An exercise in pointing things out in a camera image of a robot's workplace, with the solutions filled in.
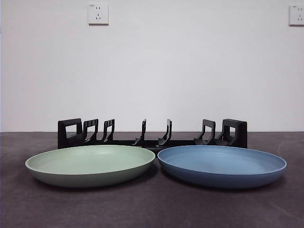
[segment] dish rack handle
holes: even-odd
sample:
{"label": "dish rack handle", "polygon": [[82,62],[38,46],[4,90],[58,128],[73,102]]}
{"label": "dish rack handle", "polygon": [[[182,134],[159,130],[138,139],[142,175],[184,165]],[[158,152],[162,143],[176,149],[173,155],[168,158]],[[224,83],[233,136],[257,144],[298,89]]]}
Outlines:
{"label": "dish rack handle", "polygon": [[172,136],[172,120],[167,119],[167,131],[162,138],[158,138],[158,145],[163,146],[169,142]]}
{"label": "dish rack handle", "polygon": [[[235,129],[235,135],[230,134],[230,127]],[[214,140],[218,146],[234,146],[247,148],[247,122],[233,119],[224,119],[222,132]]]}
{"label": "dish rack handle", "polygon": [[[71,137],[67,136],[66,127],[76,125],[76,135]],[[82,146],[84,145],[84,137],[82,134],[82,122],[80,118],[71,120],[60,120],[58,121],[58,134],[57,134],[57,147],[58,149]]]}
{"label": "dish rack handle", "polygon": [[[112,127],[111,133],[109,135],[108,135],[108,127]],[[107,120],[104,122],[104,135],[103,138],[101,139],[101,143],[110,142],[113,140],[114,128],[115,128],[115,119]]]}
{"label": "dish rack handle", "polygon": [[[203,136],[206,132],[206,126],[211,128],[211,136],[208,140],[203,140]],[[213,145],[215,138],[215,122],[211,120],[203,119],[203,128],[202,132],[197,138],[194,138],[194,142],[196,145]]]}
{"label": "dish rack handle", "polygon": [[141,146],[144,142],[144,135],[146,134],[146,124],[147,120],[144,119],[142,122],[142,135],[139,138],[135,139],[135,143],[132,146]]}
{"label": "dish rack handle", "polygon": [[[92,127],[92,126],[95,126],[94,133],[92,134],[92,136],[89,139],[86,139],[87,129],[88,129],[88,127]],[[98,133],[98,119],[84,121],[83,137],[84,137],[85,143],[95,143],[97,141],[97,133]]]}

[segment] green plate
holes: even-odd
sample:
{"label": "green plate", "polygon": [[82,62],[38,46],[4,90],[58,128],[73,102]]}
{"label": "green plate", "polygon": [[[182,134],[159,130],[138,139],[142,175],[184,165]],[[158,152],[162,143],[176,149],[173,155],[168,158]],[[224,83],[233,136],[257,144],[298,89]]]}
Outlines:
{"label": "green plate", "polygon": [[155,154],[133,146],[79,146],[35,155],[25,166],[38,180],[61,187],[117,184],[148,170]]}

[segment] plate rim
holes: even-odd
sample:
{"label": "plate rim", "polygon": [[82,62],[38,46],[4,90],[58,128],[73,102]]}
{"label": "plate rim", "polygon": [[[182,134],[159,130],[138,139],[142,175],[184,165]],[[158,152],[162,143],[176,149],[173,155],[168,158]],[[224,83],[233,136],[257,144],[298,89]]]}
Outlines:
{"label": "plate rim", "polygon": [[[216,172],[203,172],[203,171],[199,171],[199,170],[192,170],[192,169],[186,169],[186,168],[182,168],[182,167],[179,167],[179,166],[176,166],[176,165],[173,165],[173,164],[170,164],[166,161],[164,161],[163,159],[161,159],[159,157],[160,153],[162,153],[163,151],[165,150],[169,150],[169,149],[172,149],[172,148],[178,148],[178,147],[193,147],[193,146],[197,146],[197,147],[221,147],[221,148],[236,148],[236,149],[243,149],[243,150],[250,150],[250,151],[256,151],[256,152],[261,152],[261,153],[266,153],[266,154],[270,154],[272,156],[275,156],[279,159],[281,159],[283,162],[284,162],[284,166],[281,167],[280,169],[276,169],[276,170],[273,170],[273,171],[270,171],[270,172],[263,172],[263,173],[249,173],[249,174],[242,174],[242,173],[216,173]],[[216,145],[185,145],[185,146],[175,146],[175,147],[170,147],[170,148],[166,148],[162,151],[160,151],[158,154],[157,154],[157,158],[158,160],[160,160],[161,162],[167,164],[167,165],[170,165],[172,167],[176,167],[176,168],[179,168],[179,169],[183,169],[183,170],[187,170],[187,171],[194,171],[194,172],[199,172],[199,173],[205,173],[205,174],[216,174],[216,175],[228,175],[228,176],[256,176],[256,175],[265,175],[265,174],[270,174],[270,173],[275,173],[275,172],[279,172],[281,170],[284,170],[286,167],[287,167],[287,162],[285,161],[285,159],[275,155],[275,154],[272,154],[272,153],[268,153],[268,152],[264,152],[264,151],[258,151],[258,150],[254,150],[254,149],[248,149],[248,148],[240,148],[240,147],[233,147],[233,146],[216,146]]]}
{"label": "plate rim", "polygon": [[147,152],[150,152],[152,154],[152,157],[153,159],[149,160],[148,162],[142,164],[142,165],[139,165],[139,166],[134,166],[134,167],[130,167],[130,168],[127,168],[127,169],[121,169],[121,170],[115,170],[115,171],[108,171],[108,172],[92,172],[92,173],[52,173],[52,172],[44,172],[44,171],[40,171],[39,169],[35,169],[35,168],[32,168],[31,166],[29,166],[29,161],[31,159],[33,159],[34,157],[37,157],[37,156],[40,156],[42,154],[45,154],[45,153],[49,153],[49,152],[53,152],[53,151],[60,151],[60,150],[65,150],[65,149],[70,149],[70,148],[80,148],[80,147],[103,147],[103,146],[113,146],[113,147],[132,147],[134,148],[134,146],[126,146],[126,145],[88,145],[88,146],[77,146],[77,147],[67,147],[67,148],[62,148],[62,149],[55,149],[55,150],[51,150],[51,151],[46,151],[46,152],[42,152],[42,153],[39,153],[39,154],[36,154],[34,156],[31,156],[30,158],[28,158],[26,161],[25,161],[25,166],[27,169],[31,170],[31,171],[35,171],[35,172],[38,172],[38,173],[43,173],[43,174],[50,174],[50,175],[67,175],[67,176],[79,176],[79,175],[96,175],[96,174],[106,174],[106,173],[114,173],[114,172],[121,172],[121,171],[126,171],[126,170],[131,170],[131,169],[134,169],[134,168],[139,168],[139,167],[142,167],[144,165],[147,165],[151,162],[154,161],[155,159],[155,153],[153,153],[152,151],[148,150],[148,149],[145,149],[145,148],[140,148],[140,147],[136,147],[138,149],[142,149],[144,151],[147,151]]}

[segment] white wall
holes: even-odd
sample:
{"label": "white wall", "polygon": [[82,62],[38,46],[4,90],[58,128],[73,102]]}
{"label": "white wall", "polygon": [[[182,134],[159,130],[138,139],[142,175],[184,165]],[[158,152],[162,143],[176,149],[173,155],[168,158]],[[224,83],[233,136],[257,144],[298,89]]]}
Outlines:
{"label": "white wall", "polygon": [[[0,10],[0,94],[1,94],[1,11]],[[1,132],[1,99],[0,99],[0,132]]]}
{"label": "white wall", "polygon": [[250,131],[304,130],[304,28],[295,0],[2,0],[1,130],[115,118],[116,130],[200,131],[203,118]]}

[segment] black dish rack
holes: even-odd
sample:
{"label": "black dish rack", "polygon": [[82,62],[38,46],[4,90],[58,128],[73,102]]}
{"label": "black dish rack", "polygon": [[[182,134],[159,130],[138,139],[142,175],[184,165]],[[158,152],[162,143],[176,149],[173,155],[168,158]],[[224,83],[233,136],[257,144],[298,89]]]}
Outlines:
{"label": "black dish rack", "polygon": [[[185,145],[219,145],[219,146],[234,146],[247,148],[247,122],[233,119],[224,119],[222,123],[222,132],[218,137],[215,137],[215,122],[211,120],[203,120],[202,132],[193,140],[172,140],[172,121],[167,120],[167,131],[162,138],[156,140],[146,140],[146,119],[142,122],[142,134],[135,140],[115,140],[113,138],[115,120],[104,121],[104,134],[101,139],[97,139],[98,119],[82,121],[80,118],[58,121],[58,149],[86,146],[86,145],[127,145],[139,146],[151,150],[155,153],[174,146]],[[76,135],[67,136],[66,127],[76,125]],[[207,140],[203,139],[206,126],[211,128],[211,135]],[[94,133],[88,138],[88,127],[95,127]]]}

